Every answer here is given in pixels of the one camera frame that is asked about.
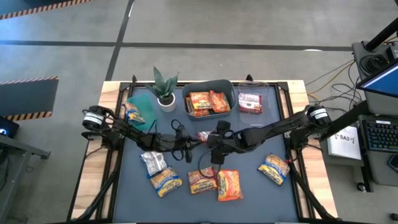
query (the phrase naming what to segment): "concrete floor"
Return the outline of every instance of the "concrete floor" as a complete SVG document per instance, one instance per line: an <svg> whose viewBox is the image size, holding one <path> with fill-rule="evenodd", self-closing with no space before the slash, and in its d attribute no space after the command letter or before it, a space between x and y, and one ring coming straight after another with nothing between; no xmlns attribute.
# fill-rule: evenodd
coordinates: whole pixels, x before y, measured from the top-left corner
<svg viewBox="0 0 398 224"><path fill-rule="evenodd" d="M12 217L28 217L28 223L66 219L86 147L80 136L81 110L98 102L113 54L113 47L99 42L117 41L128 1L95 0L0 21L0 82L60 77L53 116L20 122L18 138L52 155L48 161L31 162L35 170L23 180ZM393 0L135 0L123 42L347 47L372 38L397 12ZM2 40L26 42L4 45ZM43 45L29 45L31 40ZM96 46L48 46L46 41ZM255 79L308 83L352 58L351 52L335 51L122 47L111 75L112 80L130 80L133 74L139 80L151 80L155 65L167 77L180 72L180 80L236 80L250 73ZM358 76L356 67L351 75ZM316 90L331 76L307 90ZM333 83L349 83L347 73ZM328 86L317 96L334 93ZM344 99L325 103L345 110L348 104ZM340 111L331 112L333 118L340 115ZM37 128L45 134L36 132ZM398 189L375 186L374 193L362 194L355 189L352 168L326 168L342 219L390 223L387 214L398 212Z"/></svg>

